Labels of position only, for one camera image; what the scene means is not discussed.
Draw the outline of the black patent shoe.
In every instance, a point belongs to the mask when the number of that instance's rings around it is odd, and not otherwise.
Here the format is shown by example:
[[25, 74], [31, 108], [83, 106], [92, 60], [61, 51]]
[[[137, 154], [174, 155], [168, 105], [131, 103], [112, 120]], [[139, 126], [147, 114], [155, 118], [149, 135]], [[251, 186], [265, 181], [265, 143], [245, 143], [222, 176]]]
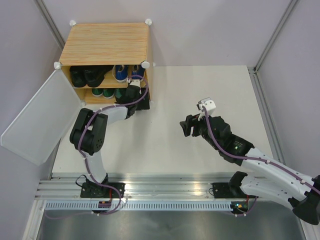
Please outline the black patent shoe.
[[112, 65], [89, 65], [84, 69], [86, 83], [91, 88], [97, 88], [105, 78], [105, 74], [113, 69]]
[[84, 68], [82, 66], [71, 66], [69, 68], [69, 73], [74, 87], [83, 88], [87, 84]]

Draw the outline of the blue sneaker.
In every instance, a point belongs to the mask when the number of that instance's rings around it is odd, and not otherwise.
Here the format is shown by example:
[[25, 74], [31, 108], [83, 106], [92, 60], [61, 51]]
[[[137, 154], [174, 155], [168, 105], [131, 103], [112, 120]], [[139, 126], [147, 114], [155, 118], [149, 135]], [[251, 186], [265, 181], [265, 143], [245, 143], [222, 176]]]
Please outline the blue sneaker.
[[135, 64], [131, 68], [131, 78], [133, 80], [141, 80], [145, 74], [145, 69], [138, 64]]
[[118, 83], [124, 83], [128, 79], [128, 65], [115, 65], [113, 70], [113, 77]]

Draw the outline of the white translucent cabinet door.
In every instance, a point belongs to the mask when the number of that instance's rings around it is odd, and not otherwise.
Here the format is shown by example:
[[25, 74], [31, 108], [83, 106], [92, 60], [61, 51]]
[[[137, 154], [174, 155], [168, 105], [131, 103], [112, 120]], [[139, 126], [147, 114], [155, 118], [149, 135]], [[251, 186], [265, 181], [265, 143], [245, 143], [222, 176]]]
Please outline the white translucent cabinet door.
[[70, 128], [81, 100], [61, 70], [55, 70], [0, 137], [0, 144], [40, 166]]

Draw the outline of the green sneaker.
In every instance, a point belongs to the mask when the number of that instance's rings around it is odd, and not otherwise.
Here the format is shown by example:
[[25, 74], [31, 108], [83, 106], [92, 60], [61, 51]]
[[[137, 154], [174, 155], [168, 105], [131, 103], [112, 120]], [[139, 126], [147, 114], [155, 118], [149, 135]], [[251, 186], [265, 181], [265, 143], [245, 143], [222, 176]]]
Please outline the green sneaker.
[[103, 95], [103, 88], [92, 88], [91, 93], [94, 97], [100, 97]]
[[102, 96], [106, 99], [112, 99], [115, 95], [114, 88], [104, 88], [102, 91]]

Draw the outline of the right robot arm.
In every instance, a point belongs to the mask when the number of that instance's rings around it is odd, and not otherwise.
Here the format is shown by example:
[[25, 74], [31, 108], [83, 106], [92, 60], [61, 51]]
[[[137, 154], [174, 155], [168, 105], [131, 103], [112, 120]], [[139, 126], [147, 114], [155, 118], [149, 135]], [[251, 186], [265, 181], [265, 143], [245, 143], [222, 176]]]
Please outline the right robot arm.
[[302, 174], [263, 154], [251, 142], [233, 134], [230, 125], [220, 116], [205, 119], [188, 115], [179, 124], [185, 137], [201, 136], [227, 162], [263, 177], [235, 172], [227, 184], [231, 196], [264, 198], [289, 208], [311, 225], [320, 223], [319, 176]]

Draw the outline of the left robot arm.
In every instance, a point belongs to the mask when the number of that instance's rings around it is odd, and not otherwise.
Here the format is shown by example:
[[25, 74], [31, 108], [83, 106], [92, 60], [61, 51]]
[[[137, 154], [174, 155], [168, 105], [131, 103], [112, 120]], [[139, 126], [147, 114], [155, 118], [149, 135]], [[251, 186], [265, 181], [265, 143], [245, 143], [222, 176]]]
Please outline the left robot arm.
[[88, 176], [80, 185], [81, 198], [122, 198], [123, 183], [109, 183], [109, 176], [103, 166], [101, 149], [105, 142], [107, 127], [117, 121], [130, 118], [149, 100], [149, 87], [141, 89], [134, 80], [124, 90], [116, 103], [97, 111], [82, 108], [71, 130], [69, 141], [84, 158]]

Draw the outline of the green loafer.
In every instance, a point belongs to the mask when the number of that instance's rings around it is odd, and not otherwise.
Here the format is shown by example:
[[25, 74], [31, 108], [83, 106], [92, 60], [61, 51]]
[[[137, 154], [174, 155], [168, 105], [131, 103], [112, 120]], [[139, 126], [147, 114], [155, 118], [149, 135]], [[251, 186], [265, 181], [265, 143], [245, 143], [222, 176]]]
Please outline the green loafer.
[[116, 99], [120, 99], [121, 97], [125, 96], [126, 89], [125, 88], [116, 88], [114, 91], [114, 97]]

